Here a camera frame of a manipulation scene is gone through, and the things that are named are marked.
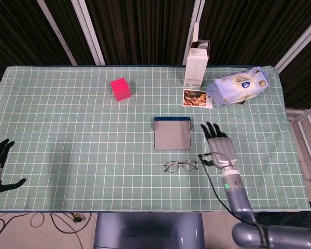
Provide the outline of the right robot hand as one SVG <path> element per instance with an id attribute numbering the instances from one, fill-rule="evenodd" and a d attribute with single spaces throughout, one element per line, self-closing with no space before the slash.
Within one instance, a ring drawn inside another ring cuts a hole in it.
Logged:
<path id="1" fill-rule="evenodd" d="M 220 170 L 228 167 L 235 169 L 238 158 L 232 140 L 216 123 L 207 122 L 206 125 L 201 124 L 201 128 L 210 150 L 211 161 L 207 163 Z"/>

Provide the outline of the blue glasses case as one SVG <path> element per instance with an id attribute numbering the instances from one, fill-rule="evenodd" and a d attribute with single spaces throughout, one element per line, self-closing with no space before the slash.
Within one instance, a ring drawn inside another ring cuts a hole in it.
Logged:
<path id="1" fill-rule="evenodd" d="M 190 117 L 154 117 L 155 150 L 190 150 Z"/>

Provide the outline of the thin-framed eyeglasses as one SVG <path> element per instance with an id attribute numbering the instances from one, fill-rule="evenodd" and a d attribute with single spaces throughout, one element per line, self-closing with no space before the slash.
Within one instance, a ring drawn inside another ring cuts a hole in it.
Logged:
<path id="1" fill-rule="evenodd" d="M 190 172 L 197 170 L 197 162 L 194 160 L 185 160 L 183 162 L 178 161 L 169 161 L 163 166 L 165 167 L 164 171 L 169 173 L 176 173 L 179 169 L 183 168 L 185 171 Z"/>

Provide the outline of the picture postcard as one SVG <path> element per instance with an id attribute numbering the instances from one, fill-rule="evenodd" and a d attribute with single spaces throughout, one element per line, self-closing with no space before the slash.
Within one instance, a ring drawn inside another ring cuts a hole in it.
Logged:
<path id="1" fill-rule="evenodd" d="M 204 91 L 184 89 L 182 105 L 212 109 L 213 100 L 211 96 Z"/>

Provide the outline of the pale blue snack bag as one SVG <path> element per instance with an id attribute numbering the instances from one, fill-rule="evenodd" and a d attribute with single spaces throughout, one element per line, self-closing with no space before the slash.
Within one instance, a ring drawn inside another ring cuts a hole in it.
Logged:
<path id="1" fill-rule="evenodd" d="M 260 95 L 269 86 L 267 73 L 261 67 L 216 78 L 206 93 L 218 106 L 242 103 Z"/>

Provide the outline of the tall white carton box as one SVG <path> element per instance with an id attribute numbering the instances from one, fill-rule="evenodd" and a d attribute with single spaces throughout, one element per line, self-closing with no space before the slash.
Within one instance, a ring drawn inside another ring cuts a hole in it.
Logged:
<path id="1" fill-rule="evenodd" d="M 210 41 L 208 49 L 198 49 L 199 23 L 194 24 L 190 36 L 190 48 L 186 61 L 185 77 L 183 85 L 185 87 L 201 87 L 207 63 L 209 60 Z"/>

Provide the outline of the white metal rack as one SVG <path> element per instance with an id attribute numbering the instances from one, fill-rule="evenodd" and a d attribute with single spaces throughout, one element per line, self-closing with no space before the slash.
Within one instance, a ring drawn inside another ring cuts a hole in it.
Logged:
<path id="1" fill-rule="evenodd" d="M 294 132 L 303 177 L 311 182 L 311 108 L 285 111 Z"/>

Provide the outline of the green checkered tablecloth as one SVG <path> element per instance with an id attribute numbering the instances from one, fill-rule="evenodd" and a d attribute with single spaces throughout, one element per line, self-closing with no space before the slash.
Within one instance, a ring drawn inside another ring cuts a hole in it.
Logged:
<path id="1" fill-rule="evenodd" d="M 305 211 L 308 198 L 277 71 L 240 105 L 182 105 L 182 67 L 9 67 L 0 86 L 0 142 L 15 142 L 0 211 L 220 211 L 221 175 L 201 165 L 164 171 L 169 161 L 209 151 L 201 124 L 217 123 L 233 141 L 255 211 Z M 125 78 L 131 96 L 115 99 Z M 190 117 L 190 150 L 155 150 L 154 117 Z"/>

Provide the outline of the blue-grey robot torso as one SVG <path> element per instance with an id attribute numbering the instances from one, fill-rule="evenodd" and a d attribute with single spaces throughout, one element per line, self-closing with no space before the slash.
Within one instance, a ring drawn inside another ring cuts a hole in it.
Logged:
<path id="1" fill-rule="evenodd" d="M 93 249 L 205 249 L 202 214 L 98 213 Z"/>

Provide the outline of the pink cube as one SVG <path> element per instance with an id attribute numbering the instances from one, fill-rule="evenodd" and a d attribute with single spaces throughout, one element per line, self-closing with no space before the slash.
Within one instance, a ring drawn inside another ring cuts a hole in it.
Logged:
<path id="1" fill-rule="evenodd" d="M 113 80 L 110 83 L 111 89 L 114 93 L 115 99 L 117 101 L 122 101 L 124 99 L 127 99 L 131 96 L 131 91 L 129 88 L 129 85 L 125 78 L 119 78 L 116 80 Z"/>

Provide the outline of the black curtain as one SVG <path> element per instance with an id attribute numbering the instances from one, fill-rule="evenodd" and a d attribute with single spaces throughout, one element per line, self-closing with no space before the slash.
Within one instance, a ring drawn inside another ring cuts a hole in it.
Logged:
<path id="1" fill-rule="evenodd" d="M 71 0 L 0 0 L 0 79 L 8 66 L 94 65 Z M 195 0 L 83 0 L 107 65 L 178 65 Z M 211 65 L 275 66 L 311 25 L 311 0 L 206 0 L 201 39 Z M 311 41 L 280 72 L 285 105 L 311 107 Z"/>

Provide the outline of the white frame post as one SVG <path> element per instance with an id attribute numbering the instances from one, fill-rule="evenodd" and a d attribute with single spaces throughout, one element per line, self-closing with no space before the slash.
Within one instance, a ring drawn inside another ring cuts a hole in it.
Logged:
<path id="1" fill-rule="evenodd" d="M 311 25 L 302 33 L 302 35 L 294 42 L 290 49 L 275 65 L 275 69 L 278 73 L 281 73 L 310 42 Z"/>
<path id="2" fill-rule="evenodd" d="M 62 45 L 64 51 L 66 52 L 66 55 L 68 56 L 71 64 L 73 66 L 77 66 L 77 62 L 76 62 L 71 50 L 69 49 L 68 44 L 66 43 L 58 25 L 56 24 L 56 21 L 54 20 L 47 4 L 45 3 L 45 0 L 37 0 L 37 3 L 40 6 L 40 8 L 41 8 L 43 14 L 45 15 L 46 19 L 48 20 L 50 26 L 52 27 L 55 35 L 57 36 L 60 44 Z"/>
<path id="3" fill-rule="evenodd" d="M 186 41 L 186 46 L 185 46 L 185 52 L 183 55 L 182 65 L 186 65 L 187 56 L 188 56 L 189 48 L 190 48 L 190 35 L 193 31 L 194 24 L 196 22 L 197 23 L 200 22 L 202 12 L 204 9 L 204 5 L 205 5 L 205 1 L 206 0 L 194 0 L 194 6 L 193 6 L 192 14 L 191 14 L 190 26 L 189 26 L 189 31 L 188 31 L 188 36 L 187 36 L 187 41 Z"/>
<path id="4" fill-rule="evenodd" d="M 89 46 L 93 60 L 96 65 L 105 66 L 105 60 L 97 39 L 97 35 L 89 14 L 86 0 L 71 0 L 79 24 Z"/>

